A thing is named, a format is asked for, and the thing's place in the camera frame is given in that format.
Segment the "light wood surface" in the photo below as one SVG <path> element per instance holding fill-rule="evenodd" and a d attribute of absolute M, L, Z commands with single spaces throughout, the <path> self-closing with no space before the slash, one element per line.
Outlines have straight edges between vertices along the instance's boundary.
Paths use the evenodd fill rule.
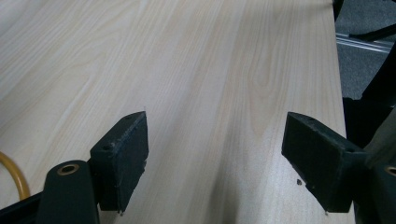
<path fill-rule="evenodd" d="M 345 133 L 333 26 L 331 0 L 1 1 L 0 150 L 37 193 L 146 110 L 147 170 L 103 223 L 353 223 L 280 153 L 288 111 Z"/>

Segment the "wooden table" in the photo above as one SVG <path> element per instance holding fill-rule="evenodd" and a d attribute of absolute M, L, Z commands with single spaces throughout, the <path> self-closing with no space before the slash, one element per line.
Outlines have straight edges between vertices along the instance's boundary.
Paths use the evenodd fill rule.
<path fill-rule="evenodd" d="M 32 193 L 141 110 L 147 170 L 103 223 L 353 223 L 280 154 L 288 111 L 345 133 L 331 0 L 0 3 L 0 146 Z"/>

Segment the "gray floor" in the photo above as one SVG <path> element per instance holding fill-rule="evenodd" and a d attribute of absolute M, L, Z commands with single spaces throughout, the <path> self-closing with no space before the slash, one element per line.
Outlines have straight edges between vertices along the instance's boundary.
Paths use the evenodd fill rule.
<path fill-rule="evenodd" d="M 390 0 L 345 0 L 335 23 L 339 34 L 364 34 L 396 23 L 396 3 Z M 396 36 L 384 39 L 395 42 Z M 339 45 L 341 84 L 344 97 L 360 99 L 386 53 Z"/>

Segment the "wood grain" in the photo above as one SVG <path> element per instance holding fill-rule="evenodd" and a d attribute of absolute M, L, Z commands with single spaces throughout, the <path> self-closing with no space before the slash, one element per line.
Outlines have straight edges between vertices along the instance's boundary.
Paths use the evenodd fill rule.
<path fill-rule="evenodd" d="M 331 0 L 0 2 L 0 146 L 33 193 L 141 110 L 147 170 L 103 223 L 354 223 L 280 154 L 288 111 L 345 133 Z"/>

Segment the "yellow cable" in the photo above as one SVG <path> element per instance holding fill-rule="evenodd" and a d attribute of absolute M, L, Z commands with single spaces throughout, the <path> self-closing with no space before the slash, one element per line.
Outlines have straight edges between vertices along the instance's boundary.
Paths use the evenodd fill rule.
<path fill-rule="evenodd" d="M 27 186 L 26 179 L 24 178 L 17 164 L 15 164 L 15 162 L 3 152 L 0 152 L 0 162 L 6 166 L 12 178 L 14 179 L 15 184 L 17 185 L 18 193 L 20 194 L 20 200 L 22 201 L 23 199 L 29 198 L 29 187 Z"/>

